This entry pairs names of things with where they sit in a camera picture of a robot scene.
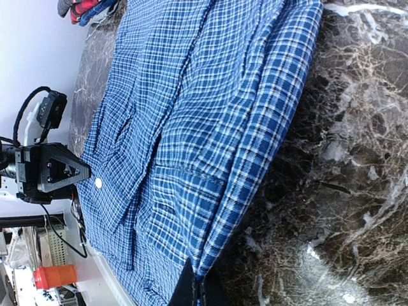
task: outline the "checkered fabric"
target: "checkered fabric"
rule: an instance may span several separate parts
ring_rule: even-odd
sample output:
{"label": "checkered fabric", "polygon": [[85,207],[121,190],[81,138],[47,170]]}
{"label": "checkered fabric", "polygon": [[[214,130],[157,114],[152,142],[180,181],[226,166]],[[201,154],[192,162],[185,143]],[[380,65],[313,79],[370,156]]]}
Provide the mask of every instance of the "checkered fabric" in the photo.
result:
{"label": "checkered fabric", "polygon": [[188,257],[200,280],[224,249],[293,118],[321,13],[128,1],[78,189],[91,244],[139,306],[167,305]]}

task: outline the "black cable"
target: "black cable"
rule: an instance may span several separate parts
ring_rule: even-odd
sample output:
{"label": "black cable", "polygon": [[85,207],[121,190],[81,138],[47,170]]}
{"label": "black cable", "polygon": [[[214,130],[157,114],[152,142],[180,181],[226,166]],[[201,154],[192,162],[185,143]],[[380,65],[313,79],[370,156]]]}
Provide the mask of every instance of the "black cable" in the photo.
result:
{"label": "black cable", "polygon": [[61,224],[62,226],[66,226],[65,222],[62,222],[58,217],[52,215],[51,218],[55,219],[58,221],[59,224]]}
{"label": "black cable", "polygon": [[39,94],[42,91],[50,92],[51,89],[47,86],[38,87],[32,93],[30,93],[30,95],[27,97],[27,99],[25,99],[23,105],[21,106],[21,109],[18,111],[17,118],[15,119],[14,128],[13,128],[13,144],[16,147],[21,146],[20,142],[18,141],[18,128],[20,126],[20,121],[23,117],[24,111],[26,110],[28,104],[33,99],[33,97],[35,97],[37,94]]}
{"label": "black cable", "polygon": [[14,145],[14,141],[13,141],[12,139],[10,139],[10,138],[6,138],[6,137],[0,136],[0,140],[1,140],[2,142],[7,142],[7,143],[9,143],[9,144],[11,144],[11,145]]}
{"label": "black cable", "polygon": [[78,251],[75,247],[73,247],[70,243],[68,243],[65,239],[63,239],[63,237],[61,237],[60,235],[58,235],[57,231],[55,230],[55,228],[52,226],[51,224],[51,220],[50,220],[50,213],[48,212],[48,210],[45,208],[45,206],[43,204],[40,204],[40,206],[43,208],[43,210],[46,213],[46,217],[47,217],[47,221],[48,224],[51,227],[51,230],[54,232],[54,234],[57,235],[58,238],[60,238],[72,251],[76,252],[79,256],[81,256],[82,258],[87,258],[88,257],[88,253],[87,253],[87,249],[85,248],[84,245],[84,234],[80,231],[80,240],[82,243],[82,249],[84,250],[84,253],[82,254],[80,251]]}

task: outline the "orange container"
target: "orange container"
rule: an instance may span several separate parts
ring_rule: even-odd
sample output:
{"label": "orange container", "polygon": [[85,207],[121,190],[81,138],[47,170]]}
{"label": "orange container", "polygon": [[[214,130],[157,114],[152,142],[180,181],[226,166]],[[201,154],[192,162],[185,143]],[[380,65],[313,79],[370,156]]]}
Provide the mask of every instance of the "orange container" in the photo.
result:
{"label": "orange container", "polygon": [[37,289],[49,290],[77,282],[77,273],[73,265],[41,266],[34,272]]}

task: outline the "white button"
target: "white button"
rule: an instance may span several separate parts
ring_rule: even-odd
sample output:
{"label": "white button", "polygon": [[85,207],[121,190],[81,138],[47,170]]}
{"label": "white button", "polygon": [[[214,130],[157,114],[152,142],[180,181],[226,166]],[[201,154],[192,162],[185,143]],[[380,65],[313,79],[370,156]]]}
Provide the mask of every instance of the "white button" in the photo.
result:
{"label": "white button", "polygon": [[102,180],[99,177],[95,180],[95,186],[98,189],[102,188]]}

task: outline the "dark marble surface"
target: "dark marble surface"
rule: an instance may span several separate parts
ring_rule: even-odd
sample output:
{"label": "dark marble surface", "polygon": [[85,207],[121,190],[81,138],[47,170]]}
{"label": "dark marble surface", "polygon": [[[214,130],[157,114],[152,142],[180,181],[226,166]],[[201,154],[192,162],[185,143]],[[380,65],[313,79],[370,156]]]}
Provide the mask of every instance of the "dark marble surface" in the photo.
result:
{"label": "dark marble surface", "polygon": [[[87,39],[77,155],[124,7]],[[408,305],[407,10],[405,0],[327,1],[296,117],[218,264],[232,306]]]}

